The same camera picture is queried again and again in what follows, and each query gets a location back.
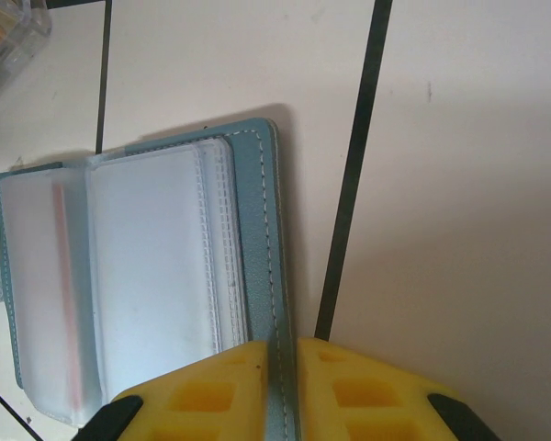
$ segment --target plastic container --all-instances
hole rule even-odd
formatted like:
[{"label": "plastic container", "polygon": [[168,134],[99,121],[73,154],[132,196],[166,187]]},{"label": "plastic container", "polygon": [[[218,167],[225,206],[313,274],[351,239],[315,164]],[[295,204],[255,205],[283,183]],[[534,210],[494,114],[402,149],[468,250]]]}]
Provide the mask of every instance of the plastic container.
[{"label": "plastic container", "polygon": [[45,0],[0,0],[0,91],[45,45],[50,34]]}]

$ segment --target white tile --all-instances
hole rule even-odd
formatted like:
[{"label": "white tile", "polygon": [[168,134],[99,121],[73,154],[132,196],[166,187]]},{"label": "white tile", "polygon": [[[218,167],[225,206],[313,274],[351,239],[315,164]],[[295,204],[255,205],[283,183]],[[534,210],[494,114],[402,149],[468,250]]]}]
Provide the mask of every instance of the white tile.
[{"label": "white tile", "polygon": [[[4,303],[0,303],[0,396],[24,420],[30,421],[29,425],[46,441],[69,441],[77,433],[77,429],[39,413],[28,400],[25,392],[18,387]],[[14,425],[18,425],[14,419],[8,420],[0,413],[0,440],[26,439],[11,435],[18,433],[12,427]]]},{"label": "white tile", "polygon": [[252,116],[283,132],[292,297],[313,334],[373,1],[116,2],[105,148]]},{"label": "white tile", "polygon": [[[104,2],[51,11],[51,41],[0,96],[0,172],[45,163],[96,144]],[[77,432],[40,414],[18,388],[0,304],[0,395],[46,440]],[[0,440],[26,439],[0,412]]]},{"label": "white tile", "polygon": [[332,340],[551,439],[551,1],[394,2]]}]

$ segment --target light blue card holder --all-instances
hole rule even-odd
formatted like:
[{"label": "light blue card holder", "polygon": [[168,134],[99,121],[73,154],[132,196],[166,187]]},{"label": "light blue card holder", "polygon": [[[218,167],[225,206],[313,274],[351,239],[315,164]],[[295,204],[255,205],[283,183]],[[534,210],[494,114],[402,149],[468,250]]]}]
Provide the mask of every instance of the light blue card holder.
[{"label": "light blue card holder", "polygon": [[299,439],[295,347],[266,119],[0,175],[18,385],[84,424],[122,390],[269,345],[266,439]]}]

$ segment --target card holder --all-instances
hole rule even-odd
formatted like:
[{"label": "card holder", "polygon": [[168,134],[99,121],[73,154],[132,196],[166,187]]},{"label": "card holder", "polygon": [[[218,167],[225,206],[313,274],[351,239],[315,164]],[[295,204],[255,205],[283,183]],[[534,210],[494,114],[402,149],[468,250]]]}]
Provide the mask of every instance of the card holder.
[{"label": "card holder", "polygon": [[0,175],[17,383],[41,412],[81,426],[119,389],[265,340],[265,439],[297,439],[277,143],[248,119]]}]

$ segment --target dark grout line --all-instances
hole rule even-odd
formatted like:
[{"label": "dark grout line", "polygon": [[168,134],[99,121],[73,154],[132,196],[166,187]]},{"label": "dark grout line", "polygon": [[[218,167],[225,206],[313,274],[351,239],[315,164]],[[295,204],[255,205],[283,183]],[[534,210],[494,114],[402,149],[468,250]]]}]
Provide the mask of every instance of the dark grout line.
[{"label": "dark grout line", "polygon": [[110,22],[112,20],[112,0],[106,0],[104,10],[104,32],[102,35],[102,63],[100,65],[100,99],[98,102],[98,122],[96,129],[96,154],[102,152],[104,140],[104,115],[107,107],[108,52],[110,49]]},{"label": "dark grout line", "polygon": [[43,438],[41,438],[37,432],[35,432],[30,425],[27,424],[25,420],[22,419],[22,417],[15,411],[10,405],[6,402],[4,398],[0,396],[0,404],[2,404],[2,407],[4,407],[8,413],[12,415],[12,417],[18,421],[20,425],[23,426],[23,428],[28,432],[29,435],[31,435],[34,439],[37,441],[43,441]]},{"label": "dark grout line", "polygon": [[377,80],[382,63],[382,54],[384,53],[391,8],[392,0],[376,0],[371,17],[371,27],[369,28],[369,37],[365,49],[364,68],[361,73],[359,93],[357,94],[337,217],[332,231],[329,263],[324,277],[319,317],[314,331],[314,336],[323,340],[329,340],[331,336],[332,319],[339,295],[339,287],[341,286],[343,264],[347,252],[351,221],[353,220],[359,177],[364,162],[367,133],[369,132],[376,99]]},{"label": "dark grout line", "polygon": [[104,0],[47,0],[48,9],[57,9],[58,7],[85,5],[88,3],[102,2]]}]

